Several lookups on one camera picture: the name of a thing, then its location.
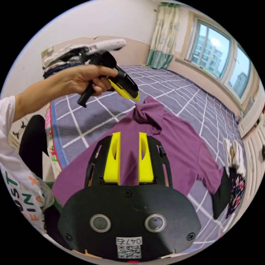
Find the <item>screw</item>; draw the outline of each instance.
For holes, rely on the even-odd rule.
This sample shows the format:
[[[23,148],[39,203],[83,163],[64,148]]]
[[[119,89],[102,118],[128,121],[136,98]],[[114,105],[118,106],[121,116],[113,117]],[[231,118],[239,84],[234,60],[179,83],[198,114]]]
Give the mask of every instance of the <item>screw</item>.
[[[129,198],[132,196],[132,192],[130,190],[125,190],[123,192],[123,196],[126,197],[126,198]]]
[[[66,235],[65,235],[65,239],[66,239],[67,241],[71,241],[71,240],[72,240],[72,237],[71,237],[69,234],[66,234]]]
[[[187,240],[188,241],[191,241],[191,240],[193,240],[195,238],[195,233],[189,233],[188,235],[187,235]]]

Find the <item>purple t-shirt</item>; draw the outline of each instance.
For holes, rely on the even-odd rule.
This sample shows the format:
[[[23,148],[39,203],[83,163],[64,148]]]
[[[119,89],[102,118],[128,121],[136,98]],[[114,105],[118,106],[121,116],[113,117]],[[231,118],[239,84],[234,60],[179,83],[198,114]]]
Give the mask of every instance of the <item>purple t-shirt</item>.
[[[138,184],[139,132],[159,140],[170,162],[174,189],[187,196],[196,179],[203,181],[214,194],[223,168],[218,168],[203,139],[186,121],[171,114],[152,97],[128,113],[101,139],[121,132],[121,185]],[[64,205],[77,191],[84,188],[88,161],[97,145],[94,142],[58,175],[54,185],[55,198]]]

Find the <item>building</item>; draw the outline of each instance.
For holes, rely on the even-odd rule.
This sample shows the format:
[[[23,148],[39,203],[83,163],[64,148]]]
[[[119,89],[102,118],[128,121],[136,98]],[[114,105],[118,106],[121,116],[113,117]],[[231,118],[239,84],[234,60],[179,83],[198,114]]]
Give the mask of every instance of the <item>building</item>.
[[[238,76],[237,76],[237,80],[233,86],[233,90],[236,92],[236,94],[239,97],[242,97],[244,91],[245,91],[245,87],[246,87],[246,82],[247,82],[248,76],[241,72]]]
[[[221,56],[222,52],[217,50],[216,46],[212,45],[211,40],[207,39],[205,42],[205,36],[200,35],[191,60],[212,72],[217,77],[220,77],[221,73],[218,71],[218,68],[221,62]]]

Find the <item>white sock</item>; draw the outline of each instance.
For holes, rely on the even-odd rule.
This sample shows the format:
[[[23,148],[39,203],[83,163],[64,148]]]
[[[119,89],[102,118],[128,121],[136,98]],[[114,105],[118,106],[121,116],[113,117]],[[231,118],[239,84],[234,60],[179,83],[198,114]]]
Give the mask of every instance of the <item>white sock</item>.
[[[233,149],[235,156],[232,161],[232,165],[237,169],[237,174],[240,174],[242,177],[245,177],[246,169],[243,160],[243,150],[241,145],[236,140],[233,141]]]
[[[231,146],[232,146],[232,144],[230,143],[230,140],[225,138],[224,139],[224,149],[226,151],[226,173],[228,176],[230,175],[229,168],[232,166],[232,157],[230,154]]]

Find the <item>qr code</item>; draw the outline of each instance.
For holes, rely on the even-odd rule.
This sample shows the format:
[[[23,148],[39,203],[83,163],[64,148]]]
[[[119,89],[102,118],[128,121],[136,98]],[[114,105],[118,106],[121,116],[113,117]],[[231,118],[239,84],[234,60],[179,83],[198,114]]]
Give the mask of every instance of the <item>qr code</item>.
[[[141,259],[141,245],[117,245],[119,259]]]

